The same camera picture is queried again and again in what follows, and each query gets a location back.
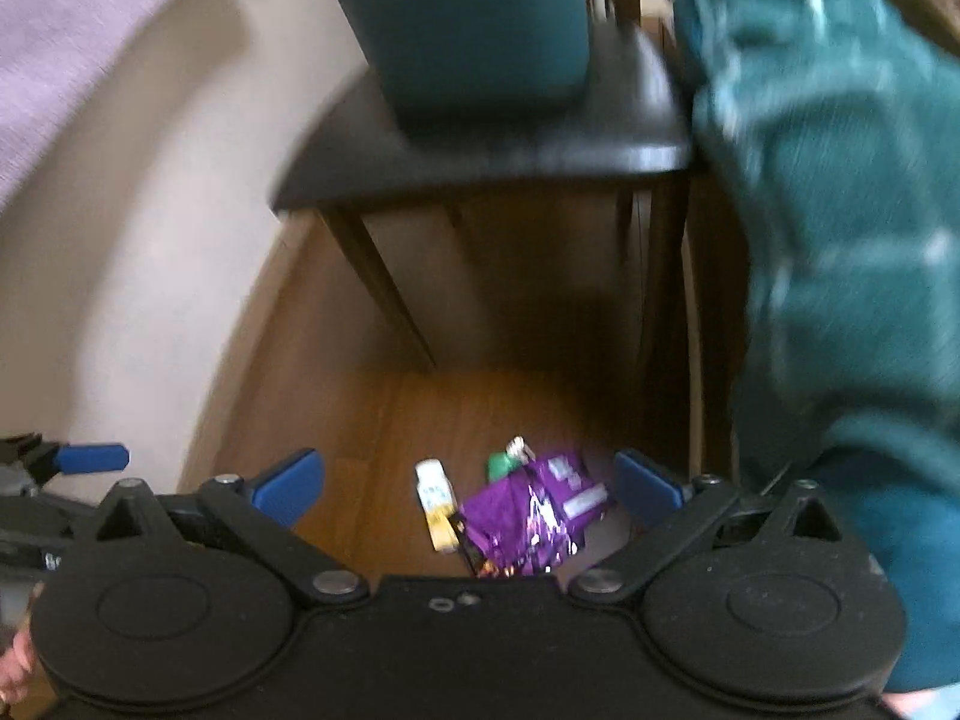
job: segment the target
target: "white wall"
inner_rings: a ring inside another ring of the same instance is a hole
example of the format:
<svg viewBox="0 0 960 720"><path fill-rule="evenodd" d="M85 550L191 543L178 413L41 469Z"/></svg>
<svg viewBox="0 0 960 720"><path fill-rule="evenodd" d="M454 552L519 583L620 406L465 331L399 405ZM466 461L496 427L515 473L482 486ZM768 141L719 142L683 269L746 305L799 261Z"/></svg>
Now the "white wall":
<svg viewBox="0 0 960 720"><path fill-rule="evenodd" d="M336 0L175 0L147 27L0 215L0 435L118 440L176 486L272 187L362 65Z"/></svg>

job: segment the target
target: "teal bin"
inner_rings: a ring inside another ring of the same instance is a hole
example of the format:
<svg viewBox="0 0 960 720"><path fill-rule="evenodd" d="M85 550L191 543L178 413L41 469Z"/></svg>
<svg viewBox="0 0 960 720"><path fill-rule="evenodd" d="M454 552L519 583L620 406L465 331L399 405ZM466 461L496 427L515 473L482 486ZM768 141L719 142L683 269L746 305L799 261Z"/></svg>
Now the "teal bin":
<svg viewBox="0 0 960 720"><path fill-rule="evenodd" d="M402 118L555 108L587 78L587 0L340 4Z"/></svg>

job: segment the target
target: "black chair seat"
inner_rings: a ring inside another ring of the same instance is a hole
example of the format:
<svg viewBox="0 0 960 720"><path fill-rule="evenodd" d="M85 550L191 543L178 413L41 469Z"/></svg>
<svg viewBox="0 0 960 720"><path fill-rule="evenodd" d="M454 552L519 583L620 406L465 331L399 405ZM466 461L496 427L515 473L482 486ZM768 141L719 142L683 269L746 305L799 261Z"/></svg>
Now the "black chair seat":
<svg viewBox="0 0 960 720"><path fill-rule="evenodd" d="M520 181L630 184L693 161L689 108L664 57L633 25L593 26L584 93L556 114L401 129L368 71L291 165L275 211L373 210L404 194Z"/></svg>

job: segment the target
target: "floor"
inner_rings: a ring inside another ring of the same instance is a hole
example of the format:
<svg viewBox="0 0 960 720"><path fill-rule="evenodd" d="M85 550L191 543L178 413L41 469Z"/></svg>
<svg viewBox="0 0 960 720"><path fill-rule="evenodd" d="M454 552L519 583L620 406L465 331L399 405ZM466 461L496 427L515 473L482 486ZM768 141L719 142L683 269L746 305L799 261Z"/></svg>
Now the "floor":
<svg viewBox="0 0 960 720"><path fill-rule="evenodd" d="M515 435L534 450L580 450L601 479L624 445L685 464L683 360L669 386L635 381L637 221L621 258L612 196L481 196L462 210L456 226L440 209L370 220L439 369L416 369L318 224L217 459L218 472L251 475L299 447L320 450L325 493L299 532L373 581L466 573L431 550L414 484L424 458L443 461L460 498ZM641 401L656 407L645 421ZM565 573L616 549L628 528L616 512L599 523Z"/></svg>

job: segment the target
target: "blue gripper pad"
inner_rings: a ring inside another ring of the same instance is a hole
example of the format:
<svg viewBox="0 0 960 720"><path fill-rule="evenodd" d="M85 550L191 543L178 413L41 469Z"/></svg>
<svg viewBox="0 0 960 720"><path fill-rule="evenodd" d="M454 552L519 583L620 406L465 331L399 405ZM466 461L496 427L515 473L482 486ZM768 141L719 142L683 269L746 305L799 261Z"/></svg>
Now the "blue gripper pad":
<svg viewBox="0 0 960 720"><path fill-rule="evenodd" d="M616 499L645 530L683 506L683 484L640 452L617 452L613 466Z"/></svg>
<svg viewBox="0 0 960 720"><path fill-rule="evenodd" d="M292 528L323 492L323 458L304 449L251 480L250 502L267 517Z"/></svg>
<svg viewBox="0 0 960 720"><path fill-rule="evenodd" d="M56 452L56 467L63 474L122 471L130 462L130 452L121 443L64 445Z"/></svg>

